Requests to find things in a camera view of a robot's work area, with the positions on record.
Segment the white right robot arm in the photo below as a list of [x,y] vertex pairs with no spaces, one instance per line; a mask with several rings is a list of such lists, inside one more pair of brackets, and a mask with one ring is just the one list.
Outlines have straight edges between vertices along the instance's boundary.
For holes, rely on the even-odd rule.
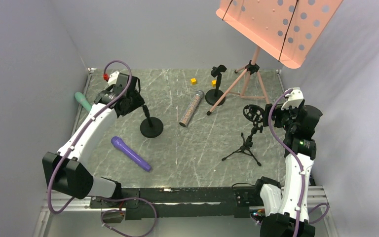
[[274,112],[271,107],[266,106],[265,115],[272,115],[274,127],[286,131],[281,141],[285,148],[286,180],[284,186],[266,177],[256,183],[265,208],[260,236],[313,237],[315,227],[309,221],[307,192],[317,150],[312,137],[323,114],[311,105],[283,110],[278,104]]

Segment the teal green microphone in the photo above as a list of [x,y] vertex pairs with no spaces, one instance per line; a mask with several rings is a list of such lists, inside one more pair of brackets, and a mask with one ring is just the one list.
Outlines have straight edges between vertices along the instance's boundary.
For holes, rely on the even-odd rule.
[[82,105],[82,107],[86,110],[86,111],[91,111],[91,108],[92,108],[92,105],[87,101],[86,97],[81,93],[81,92],[76,92],[74,94],[74,97],[76,99],[76,101]]

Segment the black round-base clip stand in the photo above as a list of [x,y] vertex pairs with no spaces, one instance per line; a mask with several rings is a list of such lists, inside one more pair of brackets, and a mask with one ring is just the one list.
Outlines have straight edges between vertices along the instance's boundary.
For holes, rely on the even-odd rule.
[[156,117],[151,117],[146,105],[142,106],[146,119],[140,124],[140,132],[146,138],[155,138],[163,132],[163,123]]

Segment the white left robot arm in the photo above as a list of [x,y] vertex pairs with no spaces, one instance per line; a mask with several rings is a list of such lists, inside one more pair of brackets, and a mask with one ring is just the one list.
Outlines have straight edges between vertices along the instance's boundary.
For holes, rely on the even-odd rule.
[[43,169],[48,187],[77,199],[99,196],[122,199],[121,184],[93,176],[86,168],[93,150],[119,116],[144,105],[140,79],[118,73],[114,84],[99,92],[88,116],[74,135],[56,153],[47,152]]

